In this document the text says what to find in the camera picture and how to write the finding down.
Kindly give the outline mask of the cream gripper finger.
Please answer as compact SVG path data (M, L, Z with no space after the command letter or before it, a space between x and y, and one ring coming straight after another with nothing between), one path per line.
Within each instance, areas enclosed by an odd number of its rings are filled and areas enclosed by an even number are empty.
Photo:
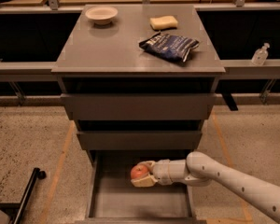
M155 165L155 162L154 161L140 161L138 162L138 165L143 165L143 166L146 166L146 168L152 172L153 171L153 167Z
M152 175L147 175L132 179L131 182L137 188L149 188L153 187L158 182L158 180Z

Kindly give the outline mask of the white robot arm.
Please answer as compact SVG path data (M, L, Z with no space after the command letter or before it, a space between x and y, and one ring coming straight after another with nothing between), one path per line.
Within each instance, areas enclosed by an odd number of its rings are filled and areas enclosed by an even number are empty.
M199 151L184 160L141 161L130 172L137 188L182 183L204 186L211 180L230 190L280 224L280 187L223 165Z

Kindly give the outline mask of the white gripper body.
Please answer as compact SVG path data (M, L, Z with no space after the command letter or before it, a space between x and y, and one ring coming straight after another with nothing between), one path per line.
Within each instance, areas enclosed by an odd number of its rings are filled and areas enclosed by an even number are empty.
M169 175L169 164L169 160L160 160L153 165L152 174L160 185L168 186L172 184Z

